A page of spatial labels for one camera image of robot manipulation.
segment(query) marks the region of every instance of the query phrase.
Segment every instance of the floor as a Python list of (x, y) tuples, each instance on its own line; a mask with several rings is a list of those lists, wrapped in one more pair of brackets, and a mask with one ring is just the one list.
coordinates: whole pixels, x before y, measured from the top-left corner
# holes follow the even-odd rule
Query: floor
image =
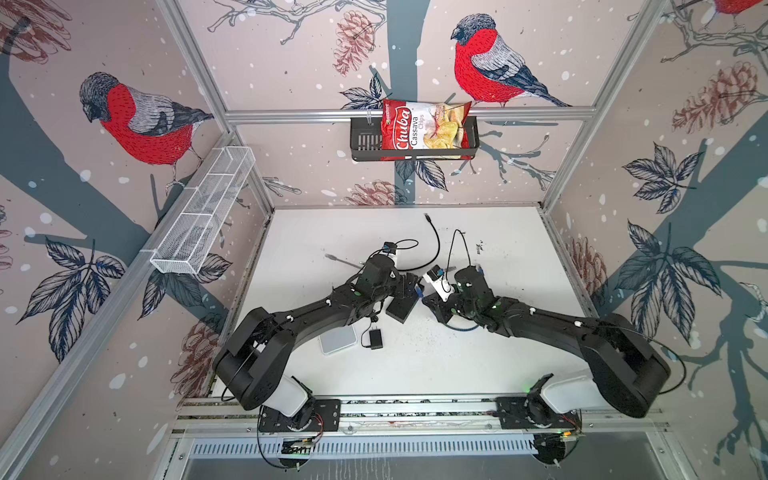
[[(240, 319), (258, 306), (270, 312), (291, 310), (327, 296), (355, 271), (325, 258), (327, 253), (359, 264), (386, 240), (415, 238), (420, 245), (402, 251), (398, 265), (408, 268), (426, 262), (434, 256), (436, 243), (425, 213), (440, 235), (436, 260), (440, 266), (448, 262), (451, 235), (458, 228), (465, 232), (472, 262), (482, 265), (496, 295), (545, 310), (582, 314), (537, 209), (451, 207), (278, 210)], [(451, 265), (466, 264), (457, 236)], [(471, 325), (460, 318), (451, 324)], [(358, 339), (368, 325), (367, 319), (354, 324)], [(452, 331), (437, 323), (421, 303), (405, 324), (382, 313), (378, 325), (383, 349), (365, 349), (358, 343), (326, 356), (319, 340), (313, 339), (293, 352), (285, 373), (321, 396), (461, 394), (521, 392), (547, 373), (586, 368), (578, 357), (532, 340), (508, 339), (482, 329)], [(217, 381), (214, 395), (220, 395), (222, 388)]]

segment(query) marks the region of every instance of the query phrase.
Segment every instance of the black metal basket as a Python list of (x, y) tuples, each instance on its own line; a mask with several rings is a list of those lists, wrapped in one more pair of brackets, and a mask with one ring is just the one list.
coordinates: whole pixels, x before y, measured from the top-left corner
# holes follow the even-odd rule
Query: black metal basket
[(469, 139), (469, 148), (423, 148), (415, 150), (383, 150), (381, 117), (371, 117), (370, 124), (366, 118), (352, 118), (351, 120), (349, 146), (355, 161), (380, 161), (384, 157), (404, 157), (406, 160), (415, 160), (417, 157), (433, 160), (457, 160), (455, 158), (440, 158), (442, 155), (474, 158), (480, 146), (478, 122), (475, 117), (467, 117), (464, 122), (464, 130)]

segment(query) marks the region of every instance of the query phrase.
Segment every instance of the vent grille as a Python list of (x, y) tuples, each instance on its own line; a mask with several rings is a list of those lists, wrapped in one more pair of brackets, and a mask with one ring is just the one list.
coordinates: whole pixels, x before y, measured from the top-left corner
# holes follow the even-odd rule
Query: vent grille
[[(264, 456), (276, 458), (282, 437), (260, 439)], [(533, 435), (407, 435), (325, 437), (313, 448), (314, 458), (338, 460), (371, 457), (422, 457), (453, 455), (531, 455)], [(256, 439), (197, 439), (191, 458), (258, 458)]]

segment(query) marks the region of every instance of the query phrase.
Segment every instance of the bird illustration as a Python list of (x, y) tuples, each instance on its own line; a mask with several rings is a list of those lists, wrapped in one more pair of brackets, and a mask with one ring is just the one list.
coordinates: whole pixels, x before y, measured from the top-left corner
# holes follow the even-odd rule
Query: bird illustration
[(99, 119), (104, 129), (133, 158), (150, 165), (170, 165), (176, 180), (176, 162), (191, 150), (194, 132), (214, 116), (198, 108), (184, 107), (165, 95), (145, 94), (104, 72), (86, 78), (80, 87), (80, 102), (88, 121)]
[[(682, 10), (684, 8), (690, 7), (692, 5), (695, 5), (703, 1), (704, 0), (690, 0), (690, 2), (683, 3), (681, 6), (677, 7), (677, 9)], [(730, 29), (730, 31), (733, 31), (733, 30), (736, 30), (737, 28), (744, 28), (744, 25), (739, 25), (736, 22), (736, 16), (741, 12), (743, 12), (744, 10), (747, 10), (748, 8), (752, 8), (753, 6), (757, 5), (762, 0), (710, 0), (710, 1), (714, 3), (714, 12), (712, 12), (711, 14), (712, 16), (709, 18), (709, 20), (707, 20), (707, 23), (704, 24), (702, 29), (706, 30), (710, 22), (717, 16), (718, 13), (725, 13), (733, 16), (733, 28)]]
[(503, 107), (511, 98), (533, 96), (559, 107), (570, 106), (551, 96), (525, 66), (525, 59), (504, 43), (490, 15), (462, 18), (451, 39), (456, 40), (456, 81), (475, 103), (498, 102)]

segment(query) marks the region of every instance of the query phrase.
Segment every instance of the bird head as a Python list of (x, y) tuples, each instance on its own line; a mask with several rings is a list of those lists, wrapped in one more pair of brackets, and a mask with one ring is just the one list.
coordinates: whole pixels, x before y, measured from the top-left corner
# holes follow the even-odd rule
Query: bird head
[(99, 119), (110, 121), (107, 95), (112, 88), (120, 82), (110, 74), (98, 71), (86, 78), (80, 86), (80, 102), (83, 104), (83, 113), (88, 121)]
[(451, 40), (456, 40), (461, 46), (467, 45), (475, 33), (486, 28), (491, 30), (496, 28), (496, 22), (490, 15), (485, 13), (467, 15), (453, 29)]

